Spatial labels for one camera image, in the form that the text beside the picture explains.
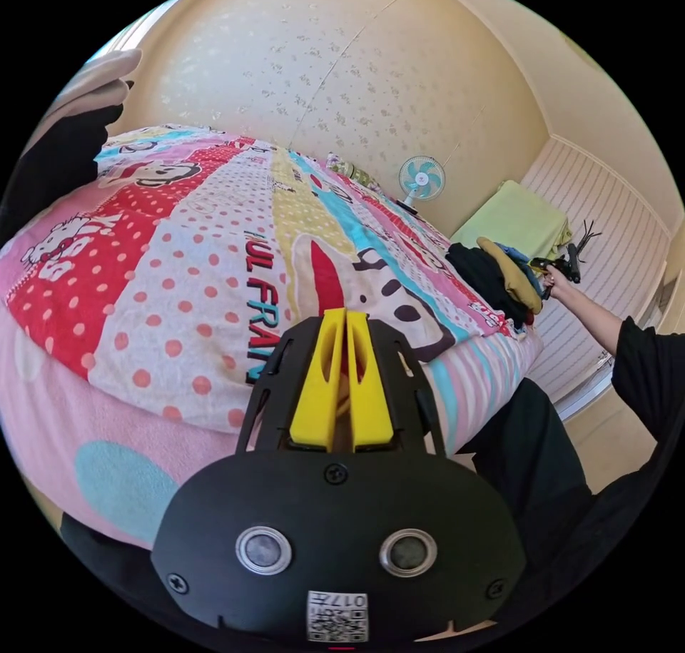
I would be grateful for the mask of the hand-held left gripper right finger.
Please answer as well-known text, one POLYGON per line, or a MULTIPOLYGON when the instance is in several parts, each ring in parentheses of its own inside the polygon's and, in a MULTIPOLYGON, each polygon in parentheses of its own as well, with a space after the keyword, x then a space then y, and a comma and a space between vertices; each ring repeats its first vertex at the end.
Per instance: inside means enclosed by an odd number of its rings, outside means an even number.
POLYGON ((346 314, 346 339, 352 444, 389 445, 393 428, 365 314, 346 314))

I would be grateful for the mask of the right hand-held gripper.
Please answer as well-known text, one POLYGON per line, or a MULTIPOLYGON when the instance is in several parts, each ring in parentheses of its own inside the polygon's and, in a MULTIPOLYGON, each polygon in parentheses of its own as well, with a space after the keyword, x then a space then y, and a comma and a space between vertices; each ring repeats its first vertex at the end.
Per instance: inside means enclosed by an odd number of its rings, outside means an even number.
POLYGON ((531 259, 529 267, 538 278, 542 300, 547 300, 551 295, 551 286, 548 285, 545 280, 548 279, 550 275, 553 275, 554 271, 558 272, 558 276, 562 280, 569 280, 567 275, 567 272, 569 271, 567 264, 568 261, 564 256, 554 260, 540 257, 531 259))

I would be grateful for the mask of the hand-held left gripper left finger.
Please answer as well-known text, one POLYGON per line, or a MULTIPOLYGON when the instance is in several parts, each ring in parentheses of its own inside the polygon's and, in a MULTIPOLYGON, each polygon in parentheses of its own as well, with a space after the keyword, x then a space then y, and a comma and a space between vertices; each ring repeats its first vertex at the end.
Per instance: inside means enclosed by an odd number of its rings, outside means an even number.
POLYGON ((290 425, 294 445, 334 443, 345 314, 343 308, 329 309, 318 318, 318 334, 290 425))

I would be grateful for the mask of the person's right hand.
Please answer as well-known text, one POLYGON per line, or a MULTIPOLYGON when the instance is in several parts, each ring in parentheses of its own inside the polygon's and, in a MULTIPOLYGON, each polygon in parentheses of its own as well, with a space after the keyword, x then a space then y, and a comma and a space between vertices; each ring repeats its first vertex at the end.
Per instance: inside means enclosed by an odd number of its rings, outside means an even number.
POLYGON ((567 280, 566 276, 553 265, 548 265, 542 284, 548 297, 554 298, 561 303, 565 303, 575 289, 574 284, 567 280))

